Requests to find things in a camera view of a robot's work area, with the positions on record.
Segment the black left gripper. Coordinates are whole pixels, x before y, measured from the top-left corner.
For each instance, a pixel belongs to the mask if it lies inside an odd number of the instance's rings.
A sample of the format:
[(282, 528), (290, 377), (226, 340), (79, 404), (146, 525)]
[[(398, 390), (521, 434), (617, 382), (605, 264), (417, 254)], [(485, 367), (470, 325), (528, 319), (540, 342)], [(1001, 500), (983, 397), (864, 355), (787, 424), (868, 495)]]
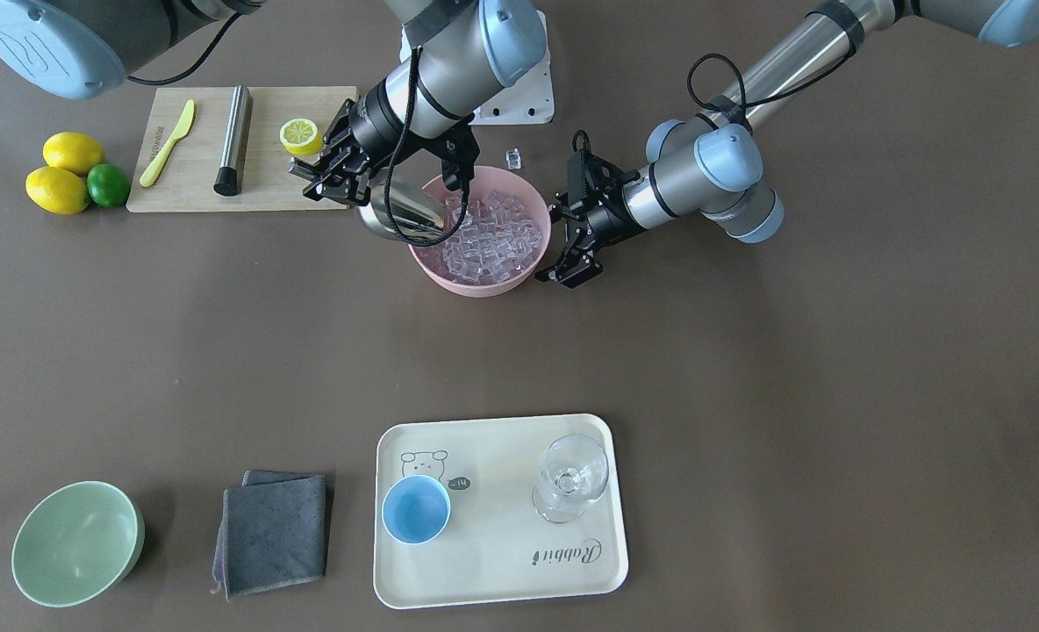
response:
[(590, 149), (577, 149), (568, 159), (567, 190), (557, 192), (548, 206), (551, 221), (567, 220), (568, 239), (555, 263), (534, 273), (536, 280), (577, 288), (603, 273), (597, 251), (647, 231), (629, 212), (624, 198), (627, 185), (640, 180), (636, 169), (623, 172)]

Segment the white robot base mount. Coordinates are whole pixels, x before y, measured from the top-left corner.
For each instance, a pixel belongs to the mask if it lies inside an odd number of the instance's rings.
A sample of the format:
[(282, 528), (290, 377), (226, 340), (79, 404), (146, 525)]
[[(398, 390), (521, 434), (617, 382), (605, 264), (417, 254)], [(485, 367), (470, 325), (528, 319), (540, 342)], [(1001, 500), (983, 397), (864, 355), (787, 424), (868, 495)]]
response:
[[(410, 75), (411, 41), (408, 33), (415, 28), (414, 19), (406, 18), (402, 27), (402, 64), (393, 69), (388, 79), (396, 84), (394, 88), (387, 87), (387, 81), (376, 84), (375, 90), (382, 96), (382, 101), (391, 105), (391, 110), (402, 117), (406, 108), (406, 79)], [(530, 68), (511, 87), (489, 97), (486, 103), (480, 104), (471, 113), (458, 118), (450, 118), (436, 111), (426, 100), (425, 91), (418, 89), (412, 116), (412, 132), (424, 139), (431, 139), (433, 133), (444, 132), (455, 126), (460, 120), (468, 118), (472, 125), (511, 126), (545, 124), (555, 115), (555, 100), (550, 76), (551, 53), (548, 44), (539, 63)]]

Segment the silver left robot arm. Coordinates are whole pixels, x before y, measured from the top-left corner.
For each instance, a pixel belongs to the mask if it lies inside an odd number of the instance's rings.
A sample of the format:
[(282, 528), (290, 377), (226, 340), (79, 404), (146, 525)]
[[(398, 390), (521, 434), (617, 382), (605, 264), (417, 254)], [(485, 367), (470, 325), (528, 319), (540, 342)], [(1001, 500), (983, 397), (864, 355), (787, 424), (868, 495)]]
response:
[(762, 180), (753, 133), (796, 93), (831, 75), (869, 33), (920, 17), (998, 47), (1039, 40), (1039, 1), (824, 1), (756, 65), (735, 71), (727, 90), (699, 100), (691, 118), (664, 121), (645, 147), (647, 163), (619, 169), (572, 136), (564, 191), (550, 207), (565, 244), (543, 283), (575, 288), (598, 276), (597, 255), (667, 221), (699, 212), (744, 243), (768, 240), (785, 218), (783, 200)]

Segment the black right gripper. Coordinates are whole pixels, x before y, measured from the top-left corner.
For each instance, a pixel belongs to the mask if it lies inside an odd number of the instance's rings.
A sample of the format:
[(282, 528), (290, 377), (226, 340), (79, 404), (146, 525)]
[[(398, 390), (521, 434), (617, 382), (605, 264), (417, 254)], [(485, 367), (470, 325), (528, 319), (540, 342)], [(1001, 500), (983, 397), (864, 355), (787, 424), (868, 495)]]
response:
[(397, 141), (397, 120), (382, 104), (344, 100), (324, 135), (319, 154), (291, 157), (288, 172), (308, 181), (303, 195), (314, 201), (359, 207), (370, 181), (390, 163)]

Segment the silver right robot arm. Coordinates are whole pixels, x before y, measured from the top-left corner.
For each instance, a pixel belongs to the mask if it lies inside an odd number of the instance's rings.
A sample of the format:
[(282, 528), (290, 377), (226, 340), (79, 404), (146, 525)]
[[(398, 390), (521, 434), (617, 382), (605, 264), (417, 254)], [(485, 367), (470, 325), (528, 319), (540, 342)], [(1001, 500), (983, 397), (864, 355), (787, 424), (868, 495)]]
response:
[[(199, 28), (255, 14), (259, 1), (0, 1), (0, 59), (47, 93), (90, 99), (118, 87)], [(314, 164), (290, 162), (305, 196), (366, 205), (379, 172), (420, 149), (446, 185), (474, 177), (476, 108), (543, 60), (547, 33), (528, 1), (391, 1), (411, 45), (359, 101), (336, 113)]]

